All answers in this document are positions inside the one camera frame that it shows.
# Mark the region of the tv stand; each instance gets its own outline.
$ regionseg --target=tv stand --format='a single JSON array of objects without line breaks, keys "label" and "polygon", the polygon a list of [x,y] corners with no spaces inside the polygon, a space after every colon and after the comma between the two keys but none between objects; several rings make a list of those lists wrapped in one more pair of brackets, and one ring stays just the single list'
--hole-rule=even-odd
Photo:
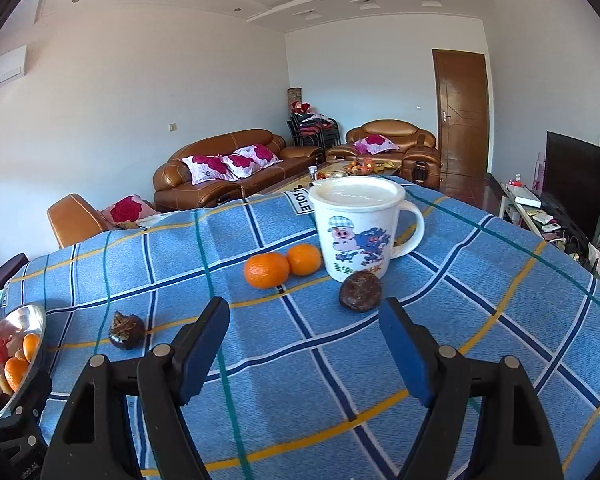
[{"label": "tv stand", "polygon": [[524,223],[524,225],[536,236],[539,236],[540,238],[542,238],[542,233],[540,232],[540,229],[538,229],[538,226],[536,226],[536,223],[531,219],[531,216],[529,216],[529,214],[527,213],[527,211],[531,211],[533,209],[538,209],[537,207],[530,207],[530,206],[525,206],[522,204],[519,204],[518,202],[515,201],[515,197],[513,196],[513,194],[509,191],[509,189],[507,189],[507,186],[505,186],[503,183],[499,182],[500,187],[502,188],[502,198],[500,199],[500,212],[498,213],[498,216],[500,218],[504,218],[504,213],[507,209],[509,209],[511,206],[513,206],[516,210],[516,212],[520,215],[520,222]]}]

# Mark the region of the pink floral pillow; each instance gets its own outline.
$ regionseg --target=pink floral pillow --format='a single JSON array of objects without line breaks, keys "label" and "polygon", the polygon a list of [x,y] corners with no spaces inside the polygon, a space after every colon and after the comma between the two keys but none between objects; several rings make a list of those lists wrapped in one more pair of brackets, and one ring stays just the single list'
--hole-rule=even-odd
[{"label": "pink floral pillow", "polygon": [[223,155],[219,158],[220,162],[226,164],[229,170],[238,178],[247,178],[256,171],[260,171],[260,166],[252,158],[247,158],[246,156],[232,153],[231,155]]},{"label": "pink floral pillow", "polygon": [[358,150],[358,153],[363,155],[375,155],[376,153],[388,152],[390,150],[399,150],[400,146],[392,143],[382,135],[373,134],[364,139],[357,140],[353,145]]},{"label": "pink floral pillow", "polygon": [[138,195],[125,196],[114,205],[110,205],[101,211],[105,221],[110,227],[122,227],[123,229],[135,229],[136,222],[158,214],[158,212],[143,202]]},{"label": "pink floral pillow", "polygon": [[262,144],[252,144],[245,148],[239,148],[234,151],[237,155],[242,155],[251,160],[254,160],[261,168],[268,168],[280,162],[280,159],[276,157],[269,148],[265,148]]},{"label": "pink floral pillow", "polygon": [[229,168],[216,156],[194,155],[183,158],[191,172],[191,183],[200,184],[207,180],[238,180]]}]

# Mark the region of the mug handle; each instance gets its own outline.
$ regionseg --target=mug handle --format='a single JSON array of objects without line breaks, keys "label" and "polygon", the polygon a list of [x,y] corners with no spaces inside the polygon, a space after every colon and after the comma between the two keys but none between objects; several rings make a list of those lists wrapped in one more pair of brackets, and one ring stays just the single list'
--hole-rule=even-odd
[{"label": "mug handle", "polygon": [[408,200],[401,202],[398,207],[402,211],[411,211],[414,215],[416,215],[416,232],[405,243],[393,248],[391,253],[392,260],[394,258],[400,258],[400,256],[404,256],[405,254],[413,251],[422,241],[422,237],[424,236],[424,216],[422,216],[422,213],[418,207]]}]

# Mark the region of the metal bowl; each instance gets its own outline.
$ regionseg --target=metal bowl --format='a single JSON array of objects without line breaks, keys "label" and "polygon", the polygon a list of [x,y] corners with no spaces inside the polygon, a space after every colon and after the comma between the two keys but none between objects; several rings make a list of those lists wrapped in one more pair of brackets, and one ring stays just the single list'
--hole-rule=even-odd
[{"label": "metal bowl", "polygon": [[9,399],[3,409],[0,410],[0,418],[4,416],[5,413],[11,413],[12,406],[15,407],[18,405],[22,392],[26,389],[30,378],[32,378],[35,372],[40,369],[42,357],[44,355],[41,348],[42,341],[45,337],[45,327],[45,309],[36,303],[25,304],[12,310],[0,322],[0,337],[3,339],[8,339],[10,337],[24,338],[26,334],[37,334],[40,337],[40,343],[33,354],[27,373],[22,378],[18,391],[11,396],[11,399]]}]

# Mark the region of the air conditioner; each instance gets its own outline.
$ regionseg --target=air conditioner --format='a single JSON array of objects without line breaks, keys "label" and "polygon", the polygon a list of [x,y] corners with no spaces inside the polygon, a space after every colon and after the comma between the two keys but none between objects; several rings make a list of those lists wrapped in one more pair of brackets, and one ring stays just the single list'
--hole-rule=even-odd
[{"label": "air conditioner", "polygon": [[27,45],[0,56],[0,86],[24,75]]}]

